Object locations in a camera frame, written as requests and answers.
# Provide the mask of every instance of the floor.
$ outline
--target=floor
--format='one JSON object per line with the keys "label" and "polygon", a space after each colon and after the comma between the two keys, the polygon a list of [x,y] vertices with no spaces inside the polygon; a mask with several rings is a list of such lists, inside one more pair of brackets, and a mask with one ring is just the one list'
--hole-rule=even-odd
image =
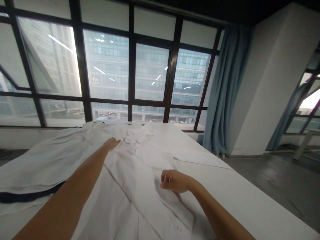
{"label": "floor", "polygon": [[[306,153],[320,159],[319,153]],[[320,233],[320,161],[294,153],[224,161],[291,213]]]}

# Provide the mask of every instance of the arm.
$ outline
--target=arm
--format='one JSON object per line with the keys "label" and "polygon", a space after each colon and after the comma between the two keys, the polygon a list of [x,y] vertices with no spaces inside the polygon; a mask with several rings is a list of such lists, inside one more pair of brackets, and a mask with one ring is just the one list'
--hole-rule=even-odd
{"label": "arm", "polygon": [[176,193],[190,191],[200,203],[219,240],[254,239],[194,178],[176,170],[163,170],[160,187]]}
{"label": "arm", "polygon": [[108,151],[119,142],[110,138],[85,160],[13,240],[71,239]]}

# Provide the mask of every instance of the window frame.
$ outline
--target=window frame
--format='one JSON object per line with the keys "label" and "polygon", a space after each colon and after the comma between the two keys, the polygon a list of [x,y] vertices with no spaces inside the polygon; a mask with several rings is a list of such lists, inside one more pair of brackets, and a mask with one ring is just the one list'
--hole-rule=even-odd
{"label": "window frame", "polygon": [[[121,3],[125,3],[129,5],[129,31],[113,29],[109,27],[89,24],[82,22],[81,19],[81,5],[80,0],[70,0],[70,12],[71,12],[71,19],[64,19],[61,17],[55,17],[40,13],[35,13],[32,11],[26,11],[17,9],[14,7],[14,3],[12,0],[5,0],[6,6],[0,6],[0,12],[9,14],[9,17],[0,17],[1,23],[11,24],[15,36],[15,40],[18,45],[18,49],[20,52],[20,56],[23,62],[23,66],[26,72],[26,76],[28,79],[28,83],[31,93],[18,93],[18,92],[0,92],[0,96],[12,96],[12,97],[27,97],[32,98],[34,100],[38,118],[40,120],[40,124],[42,128],[55,128],[55,127],[48,127],[46,123],[46,119],[44,116],[44,111],[42,109],[40,100],[41,99],[52,99],[52,100],[66,100],[66,101],[80,101],[83,102],[84,107],[84,114],[85,114],[85,121],[89,122],[92,121],[92,109],[91,103],[111,103],[111,104],[125,104],[128,105],[128,121],[132,121],[132,106],[151,106],[151,107],[164,107],[164,118],[163,123],[168,123],[169,114],[171,108],[180,108],[180,109],[195,109],[198,110],[197,115],[194,120],[194,129],[184,132],[204,132],[198,131],[198,123],[201,115],[202,110],[208,110],[207,107],[203,107],[205,95],[208,88],[208,83],[213,67],[213,63],[215,60],[215,56],[219,55],[218,44],[221,36],[221,32],[224,29],[225,25],[216,23],[213,21],[205,20],[205,19],[197,19],[192,18],[187,15],[182,15],[178,12],[172,12],[165,10],[161,7],[150,5],[147,3],[135,3],[129,0],[119,0]],[[173,41],[145,36],[141,34],[134,33],[134,9],[135,7],[144,8],[147,10],[152,10],[159,13],[165,13],[171,16],[176,17],[175,23],[175,31],[174,31],[174,39]],[[32,75],[32,70],[30,67],[30,63],[28,61],[28,56],[26,53],[26,49],[24,46],[23,36],[21,34],[21,28],[19,26],[18,17],[26,17],[33,20],[51,22],[61,25],[66,25],[73,27],[74,32],[74,39],[75,45],[77,49],[77,60],[78,60],[78,67],[79,67],[79,75],[80,75],[80,84],[81,84],[81,91],[82,96],[64,96],[64,95],[51,95],[51,94],[40,94],[37,92],[35,87],[34,76]],[[215,36],[214,46],[212,49],[198,47],[194,45],[180,43],[181,31],[182,31],[182,24],[183,20],[192,21],[195,23],[200,23],[203,25],[211,26],[217,28],[217,33]],[[106,34],[112,34],[122,37],[129,38],[129,88],[128,88],[128,100],[111,100],[111,99],[100,99],[100,98],[92,98],[90,97],[90,89],[89,89],[89,79],[88,79],[88,70],[87,70],[87,62],[86,62],[86,55],[85,55],[85,46],[84,46],[84,35],[83,30],[90,30],[90,31],[97,31]],[[168,59],[168,70],[167,70],[167,77],[165,83],[165,90],[164,90],[164,99],[163,101],[150,101],[150,100],[141,100],[135,99],[135,70],[136,70],[136,45],[137,44],[145,44],[154,47],[161,47],[169,49],[169,59]],[[174,78],[177,66],[177,58],[179,49],[187,49],[202,53],[210,54],[210,61],[206,76],[204,78],[204,86],[203,91],[200,95],[200,102],[199,106],[187,106],[187,105],[175,105],[171,104],[172,94],[173,94],[173,87],[174,87]],[[0,126],[0,127],[25,127],[25,126]]]}
{"label": "window frame", "polygon": [[[318,45],[318,48],[315,50],[315,52],[320,53],[320,43]],[[320,80],[320,77],[318,77],[318,75],[320,74],[320,62],[318,63],[318,66],[315,70],[312,69],[306,69],[304,71],[304,73],[311,73],[311,77],[306,81],[308,86],[306,87],[305,91],[301,94],[295,108],[292,110],[289,120],[286,124],[285,127],[285,131],[284,134],[290,134],[290,135],[294,135],[294,134],[307,134],[304,133],[305,129],[308,127],[310,121],[313,118],[320,118],[320,116],[315,115],[315,113],[317,112],[318,108],[320,107],[320,99],[318,100],[317,104],[315,105],[315,107],[313,108],[313,110],[310,112],[309,115],[304,115],[304,114],[297,114],[298,109],[300,108],[300,105],[302,104],[303,100],[306,99],[308,97],[308,92],[310,90],[310,88],[312,87],[313,83],[315,80]],[[295,117],[302,117],[302,118],[307,118],[307,121],[304,123],[303,127],[301,128],[299,133],[287,133],[288,128],[290,127],[290,124],[292,123],[293,119]]]}

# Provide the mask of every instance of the curtain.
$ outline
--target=curtain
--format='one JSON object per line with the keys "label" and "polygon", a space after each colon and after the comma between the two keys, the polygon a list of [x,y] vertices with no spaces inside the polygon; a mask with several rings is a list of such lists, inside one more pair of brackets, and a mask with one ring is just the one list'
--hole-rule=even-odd
{"label": "curtain", "polygon": [[251,28],[228,25],[219,54],[207,111],[203,146],[218,155],[227,152],[232,109],[247,63]]}
{"label": "curtain", "polygon": [[295,108],[295,106],[297,105],[298,100],[301,97],[301,95],[307,90],[307,88],[310,88],[310,83],[312,84],[312,82],[310,80],[311,80],[311,78],[308,81],[301,84],[300,86],[298,86],[296,88],[296,90],[294,90],[294,92],[289,100],[289,103],[288,103],[286,109],[284,110],[284,113],[282,114],[280,122],[278,123],[277,128],[274,131],[274,133],[268,143],[266,150],[275,151],[277,149],[277,147],[279,146],[282,134],[284,133],[287,122],[290,118],[290,114],[293,111],[293,109]]}

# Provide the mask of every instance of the glass window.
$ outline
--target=glass window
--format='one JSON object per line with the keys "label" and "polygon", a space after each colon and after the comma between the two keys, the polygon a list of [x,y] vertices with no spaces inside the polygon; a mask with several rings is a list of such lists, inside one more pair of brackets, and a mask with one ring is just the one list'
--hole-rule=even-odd
{"label": "glass window", "polygon": [[149,106],[132,106],[133,122],[163,122],[164,108]]}
{"label": "glass window", "polygon": [[29,87],[20,52],[10,24],[0,23],[0,65],[19,87]]}
{"label": "glass window", "polygon": [[129,31],[129,6],[106,0],[81,0],[82,21]]}
{"label": "glass window", "polygon": [[0,125],[40,127],[33,99],[0,96]]}
{"label": "glass window", "polygon": [[174,124],[181,130],[193,130],[194,121],[198,110],[171,108],[169,114],[169,123]]}
{"label": "glass window", "polygon": [[16,8],[71,19],[68,0],[14,0],[13,2]]}
{"label": "glass window", "polygon": [[173,41],[176,18],[142,8],[134,8],[134,32]]}
{"label": "glass window", "polygon": [[314,53],[310,62],[308,63],[307,68],[315,70],[320,62],[320,53]]}
{"label": "glass window", "polygon": [[221,49],[223,37],[224,37],[224,30],[221,31],[221,35],[220,35],[220,39],[219,39],[219,43],[218,43],[218,48],[217,48],[217,50],[219,50],[219,51],[220,51],[220,49]]}
{"label": "glass window", "polygon": [[311,118],[309,124],[307,125],[303,133],[308,133],[308,129],[320,129],[320,118]]}
{"label": "glass window", "polygon": [[37,91],[81,96],[73,28],[19,18]]}
{"label": "glass window", "polygon": [[41,99],[48,127],[82,127],[86,122],[83,103]]}
{"label": "glass window", "polygon": [[216,34],[216,28],[184,20],[180,42],[212,49]]}
{"label": "glass window", "polygon": [[209,98],[210,98],[210,93],[211,93],[211,89],[212,89],[213,78],[214,78],[214,74],[216,73],[218,60],[219,60],[219,56],[215,56],[213,66],[212,66],[211,75],[209,78],[208,88],[205,93],[205,97],[204,97],[204,101],[203,101],[203,107],[207,107],[209,104]]}
{"label": "glass window", "polygon": [[309,115],[314,107],[316,106],[317,102],[320,99],[320,89],[311,94],[309,97],[307,97],[303,102],[301,103],[297,114],[300,115]]}
{"label": "glass window", "polygon": [[31,91],[17,90],[1,72],[0,72],[0,91],[1,92],[31,93]]}
{"label": "glass window", "polygon": [[135,98],[163,101],[169,49],[137,44]]}
{"label": "glass window", "polygon": [[197,127],[198,131],[204,131],[206,126],[206,120],[207,120],[207,111],[202,110],[200,113],[199,123]]}
{"label": "glass window", "polygon": [[210,55],[179,49],[171,104],[199,106]]}
{"label": "glass window", "polygon": [[128,100],[129,39],[84,30],[90,96]]}
{"label": "glass window", "polygon": [[300,133],[307,120],[308,118],[306,117],[294,117],[287,129],[287,133]]}
{"label": "glass window", "polygon": [[300,82],[300,85],[302,83],[305,83],[309,78],[311,78],[312,74],[311,73],[304,73]]}
{"label": "glass window", "polygon": [[111,103],[91,103],[92,119],[106,120],[128,120],[128,105]]}

